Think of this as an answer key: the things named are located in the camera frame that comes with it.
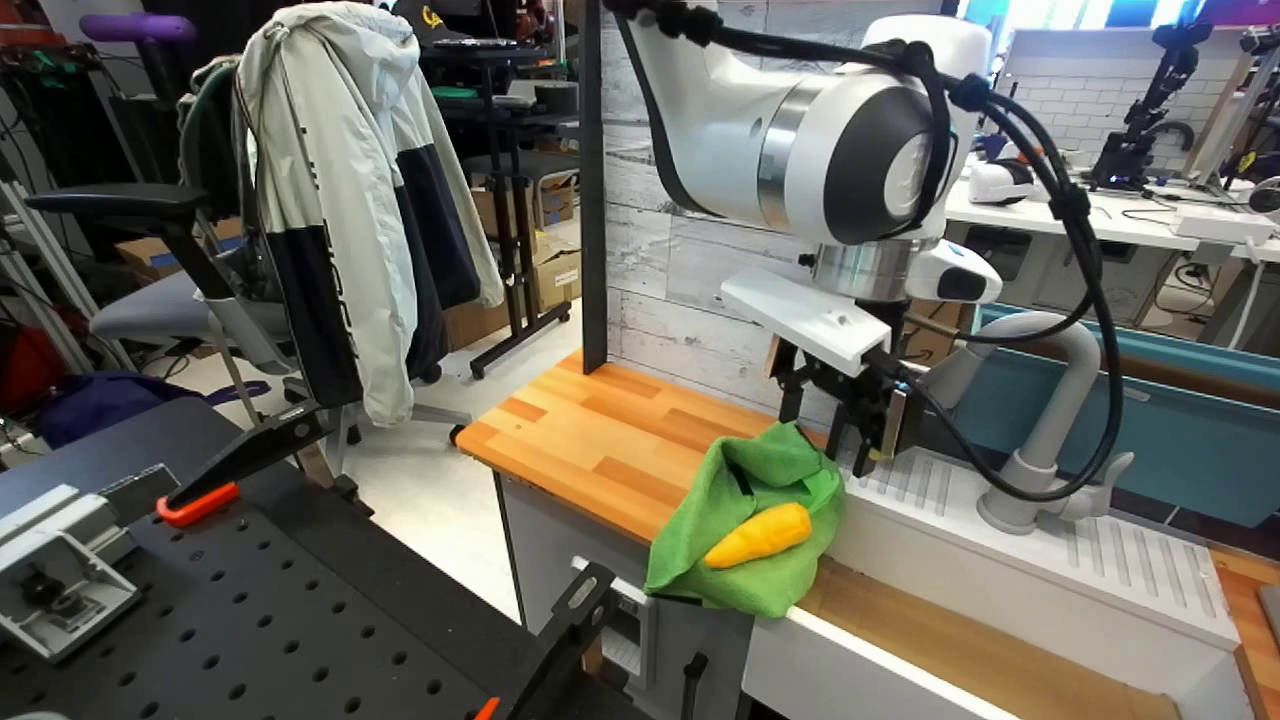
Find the orange handle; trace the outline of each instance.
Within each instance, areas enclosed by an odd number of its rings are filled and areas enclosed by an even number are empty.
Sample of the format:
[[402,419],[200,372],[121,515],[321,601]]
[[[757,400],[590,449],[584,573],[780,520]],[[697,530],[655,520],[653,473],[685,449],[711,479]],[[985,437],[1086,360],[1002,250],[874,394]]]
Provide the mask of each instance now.
[[167,508],[167,497],[156,499],[156,515],[173,527],[203,522],[209,515],[233,508],[241,499],[241,485],[225,479],[220,487],[187,499],[186,508]]
[[488,701],[476,706],[476,720],[502,720],[502,706],[506,706],[506,701],[502,701],[502,696],[488,696]]

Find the hanging jacket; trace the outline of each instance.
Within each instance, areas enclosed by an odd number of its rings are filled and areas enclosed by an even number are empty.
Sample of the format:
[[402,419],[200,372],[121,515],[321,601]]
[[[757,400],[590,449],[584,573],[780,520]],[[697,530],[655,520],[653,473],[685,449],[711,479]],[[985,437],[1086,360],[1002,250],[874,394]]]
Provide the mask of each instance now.
[[306,375],[388,429],[442,372],[443,309],[506,296],[419,43],[371,2],[279,6],[237,85]]

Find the green bag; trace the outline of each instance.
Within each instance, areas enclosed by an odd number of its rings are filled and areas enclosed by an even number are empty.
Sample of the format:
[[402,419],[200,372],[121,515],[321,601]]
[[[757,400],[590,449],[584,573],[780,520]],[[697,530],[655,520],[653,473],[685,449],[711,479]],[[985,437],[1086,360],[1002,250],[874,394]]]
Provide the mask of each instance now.
[[[814,515],[804,545],[729,573],[701,563],[733,527],[790,499]],[[839,499],[839,468],[795,424],[776,424],[757,440],[715,440],[691,491],[647,547],[643,586],[710,606],[784,615],[815,578],[815,563],[835,535]]]

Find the wooden board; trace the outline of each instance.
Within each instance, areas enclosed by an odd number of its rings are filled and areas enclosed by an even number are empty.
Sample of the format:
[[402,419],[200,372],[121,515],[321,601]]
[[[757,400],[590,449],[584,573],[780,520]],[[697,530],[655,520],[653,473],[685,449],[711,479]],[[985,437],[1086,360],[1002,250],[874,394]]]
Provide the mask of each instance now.
[[1273,637],[1256,594],[1265,582],[1280,586],[1280,563],[1232,547],[1216,547],[1212,559],[1229,594],[1229,611],[1241,629],[1241,673],[1253,706],[1261,720],[1280,720],[1280,638]]
[[647,545],[685,499],[704,453],[770,424],[762,413],[619,365],[584,375],[581,354],[569,354],[473,419],[457,449]]
[[875,582],[874,576],[826,563],[804,606],[974,696],[1031,720],[1174,720],[1168,696],[1137,690],[1091,667],[955,615],[939,604]]
[[[619,365],[584,375],[581,354],[569,354],[470,424],[457,444],[647,545],[697,479],[701,454],[726,437],[757,437],[770,424],[762,413]],[[1275,638],[1249,604],[1261,569],[1222,555],[1222,573],[1244,637],[1244,667],[1275,716]],[[1021,716],[1178,716],[1166,696],[1133,690],[844,569],[827,569],[804,606]]]

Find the yellow corn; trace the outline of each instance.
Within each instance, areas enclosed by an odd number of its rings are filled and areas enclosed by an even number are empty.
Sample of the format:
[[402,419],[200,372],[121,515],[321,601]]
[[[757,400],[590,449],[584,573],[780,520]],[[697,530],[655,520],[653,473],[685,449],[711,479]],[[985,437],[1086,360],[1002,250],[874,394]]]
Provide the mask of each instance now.
[[772,503],[757,511],[704,555],[704,569],[726,573],[763,555],[780,555],[814,535],[814,515],[804,503]]

